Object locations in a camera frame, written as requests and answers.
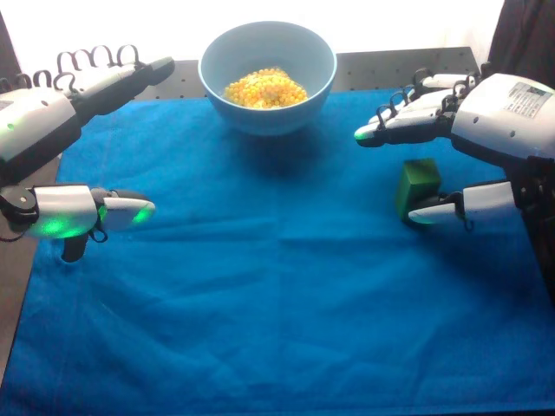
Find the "white backdrop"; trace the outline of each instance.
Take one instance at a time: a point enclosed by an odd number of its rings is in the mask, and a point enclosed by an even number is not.
[[[142,61],[199,59],[223,31],[258,20],[301,24],[336,52],[470,46],[486,61],[503,0],[2,0],[23,72],[56,71],[63,50],[133,43]]]

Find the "white label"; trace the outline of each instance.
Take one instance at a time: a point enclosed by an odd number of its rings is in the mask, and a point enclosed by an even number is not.
[[[8,105],[13,103],[14,101],[0,101],[0,111],[4,110]]]
[[[533,119],[552,94],[524,82],[517,82],[509,91],[503,109]]]

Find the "blue tablecloth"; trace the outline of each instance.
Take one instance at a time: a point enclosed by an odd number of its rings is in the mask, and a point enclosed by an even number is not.
[[[555,407],[555,311],[520,221],[414,231],[405,159],[443,190],[499,179],[447,140],[363,149],[390,91],[333,94],[282,139],[207,100],[94,119],[60,181],[130,188],[154,218],[75,264],[41,242],[3,414],[366,415]]]

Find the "yellow corn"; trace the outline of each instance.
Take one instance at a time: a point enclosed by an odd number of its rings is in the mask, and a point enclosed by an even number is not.
[[[248,108],[277,108],[303,102],[308,95],[282,69],[265,68],[229,84],[224,98]]]

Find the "green block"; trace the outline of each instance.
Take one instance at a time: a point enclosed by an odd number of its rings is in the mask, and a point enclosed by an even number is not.
[[[437,195],[441,177],[433,159],[407,160],[402,167],[401,180],[395,196],[397,215],[408,221],[414,202]]]

